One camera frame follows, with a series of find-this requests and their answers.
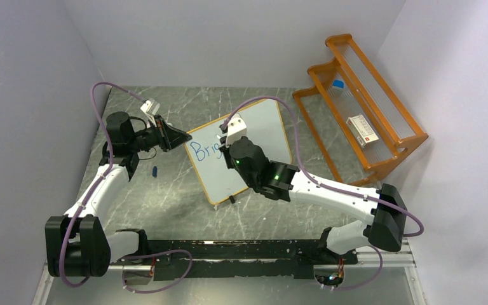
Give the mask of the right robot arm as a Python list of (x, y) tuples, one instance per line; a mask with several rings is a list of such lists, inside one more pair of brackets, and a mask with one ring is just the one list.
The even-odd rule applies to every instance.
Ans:
[(402, 247), (406, 209), (396, 187), (356, 187), (305, 173), (302, 168), (268, 159), (247, 137), (220, 150), (229, 169), (246, 185), (270, 200), (301, 201), (341, 211), (355, 221), (326, 229), (317, 247), (319, 258), (332, 263), (356, 248), (374, 246), (398, 252)]

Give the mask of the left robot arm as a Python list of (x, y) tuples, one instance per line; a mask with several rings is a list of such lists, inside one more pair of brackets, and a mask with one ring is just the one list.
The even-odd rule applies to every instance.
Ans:
[(133, 119), (123, 111), (108, 115), (105, 128), (110, 141), (102, 148), (94, 180), (72, 208), (46, 222), (46, 260), (51, 276), (101, 277), (111, 263), (124, 257), (134, 264), (148, 260), (151, 247), (143, 229), (106, 233), (102, 224), (116, 196), (131, 181), (140, 152), (168, 152), (192, 136), (157, 114), (139, 131), (134, 130)]

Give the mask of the yellow framed whiteboard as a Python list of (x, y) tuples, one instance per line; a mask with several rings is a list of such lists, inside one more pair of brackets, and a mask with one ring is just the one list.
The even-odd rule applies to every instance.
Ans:
[[(220, 138), (225, 134), (220, 129), (227, 115), (215, 119), (189, 132), (192, 139), (185, 143), (185, 148), (194, 170), (201, 182), (207, 200), (218, 205), (248, 188), (236, 169), (229, 169), (221, 151)], [(285, 132), (284, 122), (278, 102), (262, 99), (241, 108), (232, 118), (233, 123), (244, 124), (246, 134), (241, 141), (235, 142), (228, 149), (237, 159), (235, 166), (241, 167), (244, 153), (255, 154), (262, 150), (259, 159), (267, 158), (291, 164), (292, 153)]]

